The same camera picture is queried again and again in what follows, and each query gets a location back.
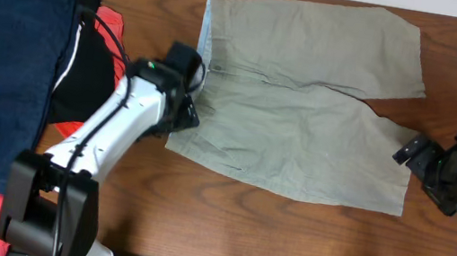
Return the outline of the khaki cotton shorts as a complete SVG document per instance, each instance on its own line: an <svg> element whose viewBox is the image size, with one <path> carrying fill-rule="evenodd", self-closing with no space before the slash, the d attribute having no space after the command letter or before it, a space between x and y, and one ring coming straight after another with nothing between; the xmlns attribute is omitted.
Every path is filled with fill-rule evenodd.
<svg viewBox="0 0 457 256"><path fill-rule="evenodd" d="M299 0L207 0L199 124L169 150L278 195L399 216L414 136L371 100L425 95L420 30L388 10Z"/></svg>

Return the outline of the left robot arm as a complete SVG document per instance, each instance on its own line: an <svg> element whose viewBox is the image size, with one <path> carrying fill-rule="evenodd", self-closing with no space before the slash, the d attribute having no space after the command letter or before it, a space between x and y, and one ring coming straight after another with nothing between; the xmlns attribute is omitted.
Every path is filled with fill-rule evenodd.
<svg viewBox="0 0 457 256"><path fill-rule="evenodd" d="M19 153L0 210L0 239L30 256L114 256L99 243L99 191L140 138L198 124L195 69L140 59L70 137L45 154Z"/></svg>

